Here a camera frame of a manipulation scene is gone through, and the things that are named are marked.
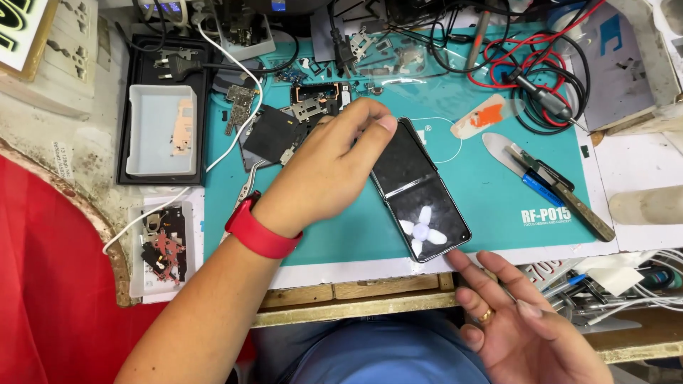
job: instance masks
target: red watch strap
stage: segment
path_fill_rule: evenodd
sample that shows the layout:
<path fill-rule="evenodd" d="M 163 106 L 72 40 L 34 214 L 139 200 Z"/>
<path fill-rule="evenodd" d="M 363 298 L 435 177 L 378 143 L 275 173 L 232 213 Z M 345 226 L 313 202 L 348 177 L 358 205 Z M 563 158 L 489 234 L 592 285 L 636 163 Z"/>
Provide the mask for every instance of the red watch strap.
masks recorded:
<path fill-rule="evenodd" d="M 299 232 L 295 238 L 282 237 L 259 223 L 251 215 L 251 208 L 258 201 L 261 193 L 254 191 L 240 203 L 225 224 L 225 231 L 231 233 L 254 253 L 271 259 L 286 258 L 303 237 Z"/>

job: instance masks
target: blue shirt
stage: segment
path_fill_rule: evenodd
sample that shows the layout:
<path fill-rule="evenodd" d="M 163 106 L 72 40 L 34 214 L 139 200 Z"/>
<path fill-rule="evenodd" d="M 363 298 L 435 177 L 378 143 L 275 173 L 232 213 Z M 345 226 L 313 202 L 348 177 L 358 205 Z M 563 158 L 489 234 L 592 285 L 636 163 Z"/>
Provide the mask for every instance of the blue shirt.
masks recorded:
<path fill-rule="evenodd" d="M 392 321 L 348 325 L 309 349 L 290 383 L 489 383 L 455 331 Z"/>

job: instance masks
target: white fan icon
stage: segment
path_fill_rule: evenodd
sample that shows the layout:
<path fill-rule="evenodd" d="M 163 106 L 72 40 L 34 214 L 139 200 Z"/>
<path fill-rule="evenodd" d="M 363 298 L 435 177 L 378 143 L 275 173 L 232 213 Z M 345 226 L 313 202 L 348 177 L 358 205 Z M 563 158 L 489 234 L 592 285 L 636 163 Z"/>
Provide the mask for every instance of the white fan icon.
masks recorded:
<path fill-rule="evenodd" d="M 415 256 L 420 256 L 422 252 L 422 242 L 429 241 L 432 244 L 441 245 L 448 241 L 446 235 L 443 233 L 429 228 L 429 222 L 432 219 L 432 207 L 424 206 L 420 211 L 420 217 L 417 220 L 417 224 L 411 223 L 406 220 L 399 220 L 401 223 L 401 228 L 403 232 L 407 235 L 413 235 L 413 239 L 410 241 L 410 246 L 415 252 Z"/>

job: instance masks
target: smartphone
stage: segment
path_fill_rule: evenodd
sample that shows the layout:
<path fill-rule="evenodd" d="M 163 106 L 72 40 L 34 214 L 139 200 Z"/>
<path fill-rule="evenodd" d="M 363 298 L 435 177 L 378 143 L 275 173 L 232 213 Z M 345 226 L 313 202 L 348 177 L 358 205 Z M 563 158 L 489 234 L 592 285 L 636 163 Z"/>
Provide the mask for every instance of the smartphone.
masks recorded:
<path fill-rule="evenodd" d="M 410 119 L 398 119 L 371 177 L 413 260 L 426 262 L 472 238 Z"/>

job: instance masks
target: silicone work mat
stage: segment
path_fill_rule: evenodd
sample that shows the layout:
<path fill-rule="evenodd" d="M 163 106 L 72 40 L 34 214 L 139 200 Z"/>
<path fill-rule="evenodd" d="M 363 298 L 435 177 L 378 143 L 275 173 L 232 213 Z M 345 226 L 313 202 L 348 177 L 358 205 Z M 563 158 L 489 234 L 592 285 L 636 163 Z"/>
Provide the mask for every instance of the silicone work mat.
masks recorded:
<path fill-rule="evenodd" d="M 513 25 L 511 33 L 529 36 L 542 29 L 539 24 Z M 454 33 L 472 34 L 474 29 L 454 30 Z M 489 28 L 489 38 L 502 35 L 499 28 Z M 409 42 L 405 36 L 390 34 L 393 47 L 413 44 L 420 49 L 421 43 Z M 276 53 L 262 57 L 268 67 L 286 61 L 292 54 L 293 44 L 278 43 Z M 462 68 L 469 45 L 449 45 L 452 66 Z M 524 57 L 528 48 L 517 53 Z M 368 57 L 361 63 L 373 62 L 386 57 L 374 50 L 367 51 Z M 310 42 L 301 42 L 299 57 L 313 57 Z M 333 74 L 330 79 L 326 71 L 314 77 L 310 70 L 308 83 L 359 80 L 362 83 L 375 81 L 384 85 L 384 92 L 376 98 L 388 106 L 394 115 L 405 115 L 413 121 L 415 130 L 423 135 L 425 147 L 436 163 L 439 173 L 455 200 L 462 216 L 470 227 L 472 240 L 460 247 L 465 252 L 480 249 L 500 250 L 553 245 L 569 245 L 592 242 L 595 238 L 569 212 L 551 206 L 543 197 L 522 183 L 522 180 L 491 156 L 482 143 L 482 135 L 460 140 L 451 134 L 450 127 L 494 93 L 508 98 L 507 90 L 489 90 L 473 85 L 464 75 L 438 76 L 443 69 L 437 68 L 433 58 L 423 56 L 423 63 L 413 73 L 402 71 L 386 77 L 357 76 L 350 81 Z M 369 67 L 382 67 L 382 64 Z M 486 69 L 475 77 L 483 79 Z M 542 83 L 543 78 L 532 78 Z M 275 108 L 289 105 L 291 83 L 275 82 L 270 76 L 264 82 L 263 103 Z M 212 94 L 208 108 L 208 159 L 221 156 L 234 139 L 225 135 L 223 111 L 231 105 L 225 102 L 224 94 Z M 505 135 L 527 150 L 537 159 L 542 159 L 566 178 L 576 190 L 574 194 L 588 202 L 581 154 L 573 129 L 558 135 L 535 135 L 524 129 L 514 118 L 506 119 L 486 132 Z M 256 173 L 255 189 L 263 192 L 281 169 L 273 165 L 259 169 Z M 204 258 L 217 248 L 223 226 L 232 212 L 238 192 L 247 180 L 242 165 L 239 147 L 225 157 L 208 173 L 205 190 Z M 406 258 L 409 251 L 400 229 L 396 226 L 387 208 L 370 179 L 360 197 L 339 216 L 315 223 L 304 231 L 304 237 L 294 253 L 282 265 L 322 264 Z"/>

